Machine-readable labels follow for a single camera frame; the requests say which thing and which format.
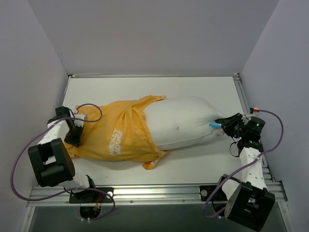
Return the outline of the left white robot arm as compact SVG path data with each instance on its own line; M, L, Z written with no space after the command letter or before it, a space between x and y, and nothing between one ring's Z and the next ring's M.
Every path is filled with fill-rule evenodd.
M85 114L70 114L67 107L56 109L56 116L49 119L49 129L37 145L28 148L28 156L41 187L62 186L79 192L80 197L87 203L97 198L97 189L93 180L75 171L73 161L65 147L65 143L79 147L84 129Z

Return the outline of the orange Mickey Mouse pillowcase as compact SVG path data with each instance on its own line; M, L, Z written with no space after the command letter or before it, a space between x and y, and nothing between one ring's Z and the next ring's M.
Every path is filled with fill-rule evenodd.
M164 96L146 96L132 101L116 101L106 106L77 106L87 116L79 147L65 143L73 158L103 161L134 161L146 170L154 169L167 151L154 144L146 124L144 109Z

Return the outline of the white pillow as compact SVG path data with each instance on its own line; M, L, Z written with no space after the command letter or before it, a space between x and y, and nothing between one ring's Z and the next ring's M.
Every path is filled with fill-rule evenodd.
M161 151L208 143L224 135L211 127L225 118L201 97L180 97L151 103L143 110L154 144Z

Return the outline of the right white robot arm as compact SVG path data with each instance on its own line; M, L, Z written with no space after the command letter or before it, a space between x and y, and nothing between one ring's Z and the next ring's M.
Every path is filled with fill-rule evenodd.
M275 195L268 191L263 176L263 162L259 156L264 151L260 142L264 120L257 117L258 109L249 115L237 113L217 119L225 134L237 139L237 157L241 161L241 179L223 175L214 188L219 199L227 199L224 217L256 232L261 231L272 207Z

